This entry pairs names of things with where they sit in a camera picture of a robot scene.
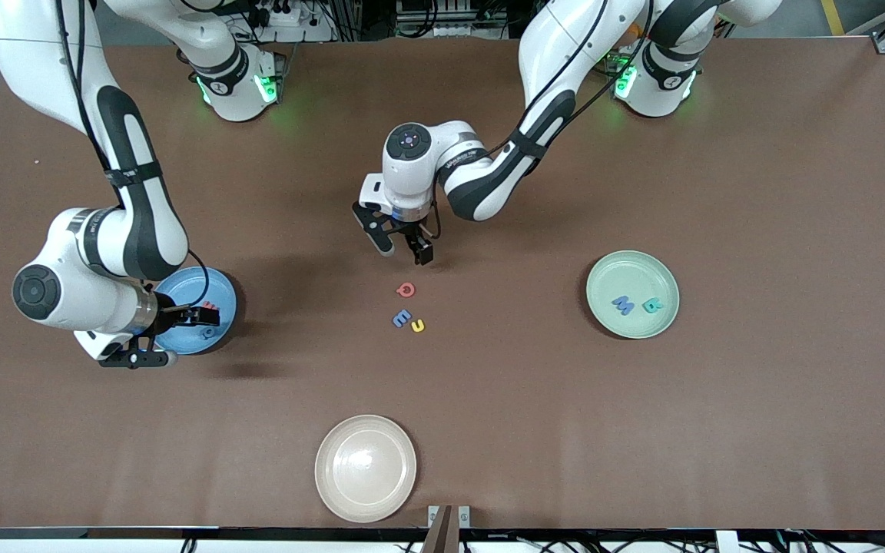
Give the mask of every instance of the green light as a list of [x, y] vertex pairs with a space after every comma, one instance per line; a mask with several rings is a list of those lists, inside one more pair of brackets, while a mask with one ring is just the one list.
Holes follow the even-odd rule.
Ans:
[[278, 98], [277, 91], [275, 91], [275, 81], [272, 78], [261, 78], [256, 75], [255, 84], [257, 84], [259, 92], [261, 92], [261, 99], [267, 104], [271, 104], [271, 102], [275, 101], [275, 98]]
[[681, 93], [681, 99], [688, 98], [688, 95], [691, 94], [691, 83], [695, 80], [695, 75], [697, 74], [697, 72], [692, 71], [691, 77], [688, 78], [688, 84], [685, 85], [685, 92]]
[[626, 70], [624, 74], [617, 80], [617, 88], [615, 89], [615, 94], [619, 98], [626, 98], [628, 94], [630, 94], [630, 87], [632, 87], [633, 81], [635, 81], [636, 78], [637, 70], [633, 67], [628, 67], [628, 70]]
[[200, 80], [200, 77], [197, 77], [197, 84], [200, 85], [200, 91], [204, 93], [204, 102], [207, 105], [210, 105], [210, 97], [207, 95], [207, 88], [204, 87], [204, 83]]

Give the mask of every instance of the brown table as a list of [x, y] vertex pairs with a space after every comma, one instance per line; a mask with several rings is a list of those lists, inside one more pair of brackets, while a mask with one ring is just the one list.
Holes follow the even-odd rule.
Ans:
[[[397, 123], [501, 140], [515, 43], [306, 45], [284, 105], [242, 124], [171, 48], [108, 57], [246, 321], [217, 353], [127, 372], [22, 318], [11, 281], [50, 220], [112, 196], [88, 141], [0, 81], [0, 525], [345, 525], [313, 456], [374, 412], [419, 454], [382, 526], [442, 503], [481, 526], [885, 526], [885, 56], [867, 39], [716, 41], [674, 116], [598, 102], [497, 218], [443, 206], [429, 267], [380, 258], [350, 203]], [[583, 307], [591, 263], [628, 248], [681, 286], [656, 339]], [[424, 333], [391, 325], [403, 307]]]

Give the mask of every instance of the brown tabletop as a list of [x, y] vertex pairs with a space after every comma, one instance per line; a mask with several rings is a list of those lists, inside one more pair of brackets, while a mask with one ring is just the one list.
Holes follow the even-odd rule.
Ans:
[[[0, 525], [347, 525], [313, 459], [373, 412], [419, 456], [383, 526], [443, 503], [481, 526], [885, 526], [885, 56], [868, 39], [716, 41], [675, 115], [598, 102], [494, 220], [443, 206], [428, 267], [376, 254], [350, 204], [398, 123], [505, 137], [516, 43], [304, 45], [284, 104], [241, 124], [172, 48], [108, 59], [246, 319], [216, 353], [129, 372], [22, 318], [11, 282], [53, 216], [113, 199], [88, 141], [0, 81]], [[621, 249], [678, 278], [654, 339], [585, 311], [591, 263]], [[394, 328], [403, 307], [424, 333]]]

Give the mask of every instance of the green plate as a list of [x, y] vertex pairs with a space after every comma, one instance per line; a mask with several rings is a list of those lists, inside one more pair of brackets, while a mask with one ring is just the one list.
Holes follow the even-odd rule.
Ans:
[[[633, 309], [624, 315], [614, 301], [627, 296]], [[649, 313], [644, 304], [658, 298], [663, 307]], [[674, 274], [657, 259], [632, 250], [600, 259], [586, 280], [586, 301], [605, 328], [633, 339], [660, 335], [678, 315], [678, 284]]]

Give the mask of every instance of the velcro strap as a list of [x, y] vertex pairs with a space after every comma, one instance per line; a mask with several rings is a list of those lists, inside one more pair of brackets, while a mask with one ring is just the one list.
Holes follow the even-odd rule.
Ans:
[[144, 183], [151, 178], [161, 177], [162, 167], [159, 167], [159, 161], [151, 161], [131, 169], [109, 169], [104, 172], [104, 175], [108, 178], [111, 186], [122, 188]]
[[510, 133], [510, 140], [513, 141], [514, 146], [519, 147], [525, 155], [530, 155], [530, 157], [534, 157], [536, 160], [541, 160], [549, 150], [547, 147], [538, 144], [537, 141], [531, 140], [530, 137], [522, 135], [521, 131], [517, 129], [514, 129], [512, 133]]

